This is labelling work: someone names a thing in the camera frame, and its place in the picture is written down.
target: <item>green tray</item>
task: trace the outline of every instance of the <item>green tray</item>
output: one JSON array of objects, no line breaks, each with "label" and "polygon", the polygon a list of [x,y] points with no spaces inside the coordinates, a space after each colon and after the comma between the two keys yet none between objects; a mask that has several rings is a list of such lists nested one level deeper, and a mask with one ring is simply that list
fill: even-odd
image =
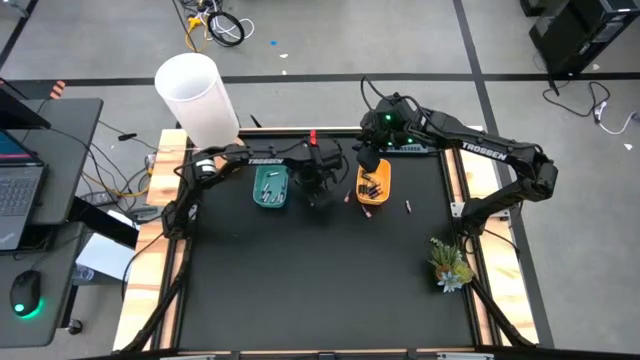
[{"label": "green tray", "polygon": [[[287,188],[289,183],[289,174],[287,167],[282,165],[264,165],[258,166],[256,169],[256,179],[253,182],[253,201],[265,208],[280,208],[287,200]],[[266,202],[262,201],[264,195],[263,189],[269,184],[267,192],[271,191]]]}]

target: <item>orange bowl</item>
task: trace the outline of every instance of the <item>orange bowl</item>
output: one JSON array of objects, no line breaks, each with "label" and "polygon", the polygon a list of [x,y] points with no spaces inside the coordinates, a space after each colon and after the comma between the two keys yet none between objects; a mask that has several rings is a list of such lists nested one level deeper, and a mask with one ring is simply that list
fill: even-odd
[{"label": "orange bowl", "polygon": [[[380,190],[382,193],[379,194],[375,199],[369,197],[369,194],[360,194],[358,193],[359,185],[367,185],[371,186],[371,181],[362,177],[362,174],[367,174],[371,177],[371,180],[380,185]],[[367,173],[364,171],[362,166],[358,166],[358,178],[356,179],[356,194],[358,196],[358,201],[366,205],[381,205],[385,201],[389,199],[389,195],[391,195],[391,163],[385,159],[380,159],[380,164],[375,172]]]}]

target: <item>power strip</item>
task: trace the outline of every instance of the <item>power strip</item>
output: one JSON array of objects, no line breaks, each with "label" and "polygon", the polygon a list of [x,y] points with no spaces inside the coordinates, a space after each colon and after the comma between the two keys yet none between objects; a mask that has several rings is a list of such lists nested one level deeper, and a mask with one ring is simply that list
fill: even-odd
[{"label": "power strip", "polygon": [[80,196],[80,199],[88,202],[93,206],[105,206],[118,202],[118,197],[108,191],[100,191]]}]

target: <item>laptop screen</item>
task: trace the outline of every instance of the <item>laptop screen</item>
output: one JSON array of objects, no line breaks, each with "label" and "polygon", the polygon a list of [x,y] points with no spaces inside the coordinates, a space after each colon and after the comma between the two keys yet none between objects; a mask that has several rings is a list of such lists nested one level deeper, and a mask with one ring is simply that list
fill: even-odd
[{"label": "laptop screen", "polygon": [[0,162],[24,161],[32,159],[13,138],[0,131]]}]

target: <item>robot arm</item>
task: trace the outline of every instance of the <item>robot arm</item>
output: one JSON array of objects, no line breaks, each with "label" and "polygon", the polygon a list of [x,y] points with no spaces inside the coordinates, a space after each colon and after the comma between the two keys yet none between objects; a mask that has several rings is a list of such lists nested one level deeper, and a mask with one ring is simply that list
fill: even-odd
[{"label": "robot arm", "polygon": [[464,126],[443,112],[423,108],[410,96],[384,97],[361,122],[362,146],[358,162],[375,171],[379,149],[421,143],[437,149],[464,149],[510,165],[517,179],[484,199],[470,199],[461,214],[462,230],[480,235],[491,214],[524,201],[541,201],[553,195],[558,169],[539,145],[519,143]]},{"label": "robot arm", "polygon": [[[223,157],[225,165],[218,169],[213,160],[215,157]],[[191,162],[180,167],[193,169],[193,179],[190,186],[184,187],[178,199],[164,208],[163,235],[166,238],[185,238],[190,209],[197,203],[202,191],[211,189],[243,166],[286,166],[293,182],[307,196],[310,205],[321,207],[330,200],[331,190],[327,188],[327,180],[338,182],[335,173],[342,169],[343,159],[340,144],[333,139],[317,137],[315,130],[311,131],[309,137],[286,149],[236,144],[204,149],[194,154]]]}]

